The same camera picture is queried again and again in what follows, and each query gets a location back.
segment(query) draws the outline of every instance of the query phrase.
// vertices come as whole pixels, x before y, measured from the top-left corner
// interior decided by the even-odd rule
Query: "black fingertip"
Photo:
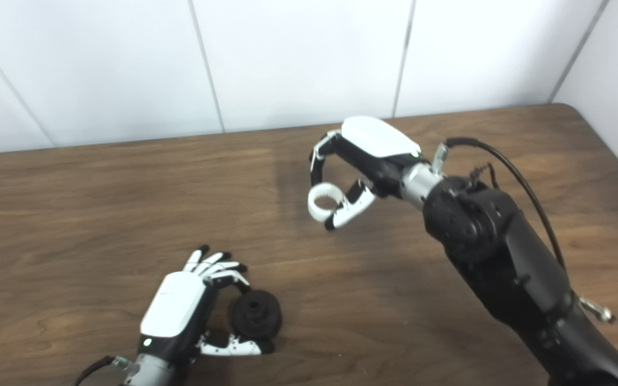
[[[333,216],[329,217],[323,224],[326,226],[326,230],[332,231],[335,229],[335,225],[333,224]]]
[[[270,354],[275,351],[275,345],[270,340],[255,340],[254,342],[262,354]]]
[[[197,249],[202,252],[202,257],[204,257],[209,252],[209,245],[208,244],[203,244],[201,247],[199,247]]]

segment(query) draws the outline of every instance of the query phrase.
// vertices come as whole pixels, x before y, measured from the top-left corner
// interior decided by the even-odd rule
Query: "black arm segment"
[[[424,203],[426,231],[554,386],[618,386],[618,351],[579,307],[569,278],[512,198],[450,177]]]

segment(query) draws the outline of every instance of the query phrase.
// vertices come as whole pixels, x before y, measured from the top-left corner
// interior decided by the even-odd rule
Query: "panel seam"
[[[397,86],[395,86],[395,100],[393,100],[393,110],[390,114],[391,118],[395,117],[397,112],[397,104],[400,101],[400,91],[402,89],[402,76],[404,74],[404,63],[407,60],[407,51],[409,51],[409,39],[411,37],[411,27],[414,22],[414,10],[416,9],[416,1],[411,0],[409,8],[409,19],[407,20],[407,32],[404,35],[404,47],[402,48],[402,58],[400,59],[400,71],[397,77]]]
[[[40,130],[40,132],[42,133],[42,136],[44,136],[44,138],[47,141],[49,141],[52,147],[58,147],[58,144],[54,142],[54,140],[52,139],[52,136],[49,134],[49,131],[45,129],[44,125],[42,125],[42,122],[37,118],[37,115],[35,115],[35,113],[32,112],[32,109],[30,108],[30,106],[27,104],[27,102],[25,102],[23,96],[20,95],[17,88],[15,88],[13,83],[11,83],[11,80],[8,78],[8,76],[6,76],[6,73],[4,73],[1,67],[0,67],[0,78],[3,80],[6,87],[9,88],[9,91],[11,91],[11,93],[14,95],[14,98],[18,101],[18,103],[20,103],[23,110],[25,110],[25,112],[27,112],[30,118],[32,118],[32,121],[35,122],[35,124],[37,125],[37,129]]]
[[[593,19],[591,20],[590,24],[588,24],[586,32],[584,32],[583,36],[581,37],[581,40],[578,42],[578,45],[576,46],[576,49],[573,52],[573,55],[571,55],[569,62],[566,64],[566,68],[564,68],[562,75],[557,80],[557,84],[555,85],[555,88],[552,90],[552,92],[550,93],[550,96],[547,98],[547,103],[554,102],[555,97],[557,96],[557,93],[559,92],[560,88],[562,88],[562,85],[564,84],[564,81],[567,79],[569,72],[571,72],[571,69],[573,68],[574,63],[576,63],[576,59],[578,59],[578,56],[581,54],[583,47],[586,46],[586,42],[588,42],[588,39],[591,37],[591,34],[593,33],[593,29],[595,28],[596,24],[598,24],[598,21],[600,17],[602,17],[602,13],[604,12],[609,2],[610,0],[602,0],[602,2],[600,3],[600,7],[598,7],[598,10],[593,16]]]
[[[207,58],[207,51],[204,49],[204,40],[202,39],[202,32],[199,29],[199,22],[197,20],[197,12],[194,10],[194,0],[187,0],[189,5],[189,12],[192,15],[192,24],[194,25],[194,32],[197,35],[197,41],[199,42],[199,51],[202,54],[202,60],[204,61],[204,70],[207,72],[207,78],[209,79],[209,88],[211,89],[211,96],[214,98],[214,107],[216,107],[216,115],[218,115],[218,124],[221,126],[221,132],[225,133],[225,125],[223,124],[223,115],[221,114],[220,105],[218,104],[218,96],[216,95],[216,88],[214,87],[214,78],[211,76],[211,69],[209,68],[209,59]]]

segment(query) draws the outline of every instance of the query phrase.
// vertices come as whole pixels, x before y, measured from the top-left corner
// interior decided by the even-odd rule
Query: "robot finger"
[[[225,271],[226,269],[231,269],[238,272],[247,272],[247,266],[239,262],[217,262],[216,264],[212,264],[209,268],[205,269],[201,276],[206,278],[206,276],[209,276],[210,274],[214,274],[218,271]]]
[[[213,264],[219,261],[226,261],[227,259],[230,259],[230,257],[231,257],[230,252],[216,252],[215,254],[204,259],[203,262],[199,263],[199,265],[192,272],[199,274],[199,276],[201,276],[201,274]]]
[[[199,347],[200,353],[213,357],[240,357],[245,355],[270,354],[274,347],[269,340],[251,340],[227,335],[222,332],[209,333]]]
[[[220,271],[210,274],[204,279],[204,282],[213,286],[216,289],[222,289],[235,284],[241,293],[247,293],[252,289],[249,281],[238,271]]]
[[[199,264],[199,260],[202,258],[202,256],[206,255],[207,252],[209,252],[209,246],[206,244],[195,249],[194,252],[192,252],[192,254],[189,256],[189,259],[187,259],[185,266],[182,267],[182,270],[191,272],[192,269],[194,269],[194,267]]]

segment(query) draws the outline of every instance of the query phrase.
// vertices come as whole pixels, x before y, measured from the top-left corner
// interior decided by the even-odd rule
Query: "white cylindrical ring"
[[[307,207],[309,208],[309,214],[311,214],[311,217],[313,217],[314,220],[318,222],[325,222],[326,220],[328,220],[330,215],[333,214],[335,208],[324,209],[316,205],[317,198],[321,197],[331,198],[335,201],[335,204],[337,206],[344,200],[345,195],[343,191],[340,190],[340,188],[327,182],[316,184],[313,188],[311,188],[311,190],[309,190],[309,197],[307,198]]]

